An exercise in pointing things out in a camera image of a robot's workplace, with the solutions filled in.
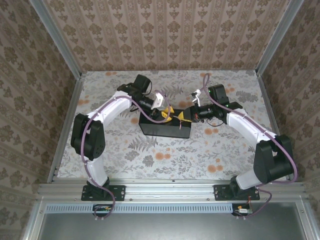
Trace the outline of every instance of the yellow object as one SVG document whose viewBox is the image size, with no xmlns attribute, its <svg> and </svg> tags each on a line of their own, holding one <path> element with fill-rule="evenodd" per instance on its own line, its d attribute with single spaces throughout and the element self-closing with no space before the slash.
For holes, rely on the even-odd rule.
<svg viewBox="0 0 320 240">
<path fill-rule="evenodd" d="M 183 111 L 180 112 L 180 114 L 178 115 L 178 119 L 179 119 L 180 121 L 185 121 L 185 122 L 190 122 L 190 123 L 192 123 L 191 120 L 184 119 L 184 112 L 183 112 Z"/>
<path fill-rule="evenodd" d="M 165 110 L 163 110 L 163 112 L 165 112 L 166 114 L 168 113 L 168 107 L 166 107 L 166 109 Z M 173 107 L 172 106 L 170 106 L 170 113 L 172 113 L 172 114 L 174 114 L 175 113 L 175 111 L 174 111 L 174 109 L 173 109 Z"/>
<path fill-rule="evenodd" d="M 161 112 L 161 116 L 163 118 L 166 118 L 168 116 L 167 113 L 165 113 L 164 111 Z M 168 119 L 165 121 L 165 123 L 170 122 L 172 120 L 172 118 L 169 116 Z"/>
</svg>

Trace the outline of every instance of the gray panel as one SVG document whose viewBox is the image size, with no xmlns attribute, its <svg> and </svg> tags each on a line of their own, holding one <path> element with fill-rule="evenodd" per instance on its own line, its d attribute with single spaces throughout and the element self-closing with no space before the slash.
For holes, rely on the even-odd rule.
<svg viewBox="0 0 320 240">
<path fill-rule="evenodd" d="M 126 214 L 95 220 L 92 214 L 46 214 L 41 240 L 304 240 L 294 203 L 270 203 L 258 215 Z"/>
</svg>

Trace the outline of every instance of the wall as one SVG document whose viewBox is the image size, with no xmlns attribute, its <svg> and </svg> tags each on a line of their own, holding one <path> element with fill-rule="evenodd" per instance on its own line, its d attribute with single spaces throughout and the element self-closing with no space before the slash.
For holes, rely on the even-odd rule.
<svg viewBox="0 0 320 240">
<path fill-rule="evenodd" d="M 45 0 L 82 71 L 255 69 L 288 0 Z"/>
<path fill-rule="evenodd" d="M 320 219 L 320 1 L 304 1 L 262 78 Z"/>
<path fill-rule="evenodd" d="M 75 79 L 28 0 L 0 1 L 0 239 L 47 181 Z"/>
</svg>

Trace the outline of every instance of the black box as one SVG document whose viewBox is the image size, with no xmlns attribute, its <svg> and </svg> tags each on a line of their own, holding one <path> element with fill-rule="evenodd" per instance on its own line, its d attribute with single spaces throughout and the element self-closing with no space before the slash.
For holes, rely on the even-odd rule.
<svg viewBox="0 0 320 240">
<path fill-rule="evenodd" d="M 178 116 L 182 111 L 181 109 L 175 109 L 174 116 Z M 191 122 L 181 122 L 180 129 L 180 121 L 176 117 L 173 117 L 169 122 L 154 123 L 140 113 L 139 126 L 144 135 L 181 139 L 188 139 L 190 137 Z"/>
</svg>

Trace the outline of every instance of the floral tablecloth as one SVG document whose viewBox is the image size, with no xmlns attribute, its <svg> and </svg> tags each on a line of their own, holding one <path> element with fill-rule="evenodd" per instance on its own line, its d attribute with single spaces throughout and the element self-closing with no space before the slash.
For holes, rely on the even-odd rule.
<svg viewBox="0 0 320 240">
<path fill-rule="evenodd" d="M 108 100 L 121 84 L 138 74 L 152 80 L 153 90 L 162 90 L 176 109 L 191 106 L 191 93 L 202 87 L 223 84 L 230 102 L 237 101 L 264 127 L 270 129 L 265 103 L 253 70 L 93 71 L 88 72 L 75 115 L 92 112 Z M 200 95 L 201 104 L 210 103 Z M 189 139 L 143 135 L 139 112 L 122 112 L 105 129 L 104 168 L 113 179 L 229 180 L 253 167 L 254 148 L 235 129 L 223 124 L 192 123 Z M 221 122 L 213 119 L 212 125 Z M 70 145 L 71 132 L 59 166 L 59 178 L 85 178 L 80 156 Z"/>
</svg>

